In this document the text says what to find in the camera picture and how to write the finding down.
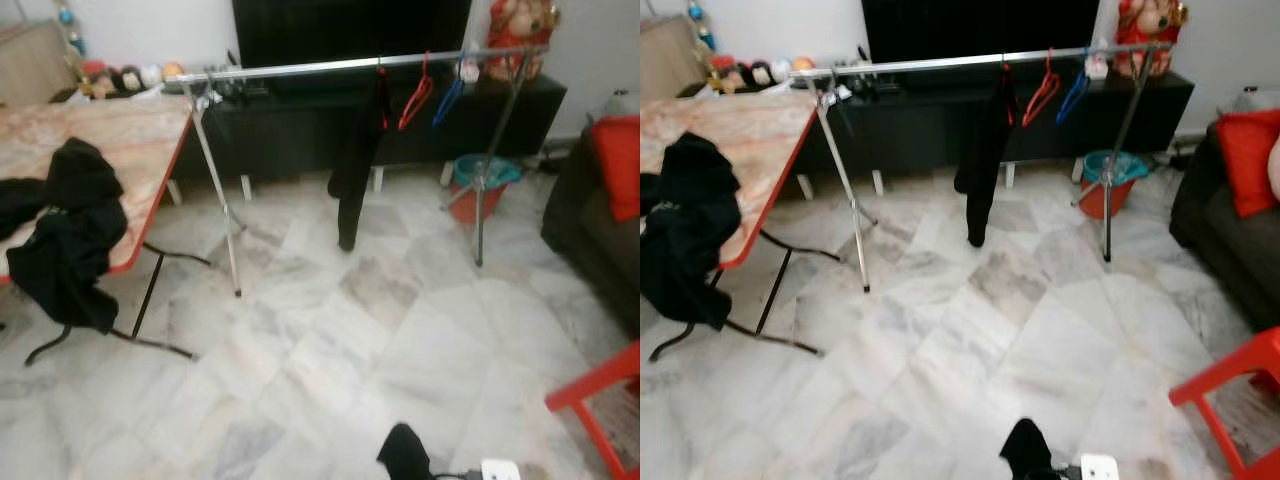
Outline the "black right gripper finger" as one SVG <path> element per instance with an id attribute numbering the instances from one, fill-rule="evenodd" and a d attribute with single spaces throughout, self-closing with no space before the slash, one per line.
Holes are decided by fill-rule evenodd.
<path id="1" fill-rule="evenodd" d="M 421 439 L 406 422 L 398 422 L 388 433 L 378 462 L 390 480 L 431 480 L 430 457 Z"/>
<path id="2" fill-rule="evenodd" d="M 1052 454 L 1043 433 L 1030 419 L 1019 419 L 1009 433 L 1000 457 L 1012 480 L 1053 480 Z"/>

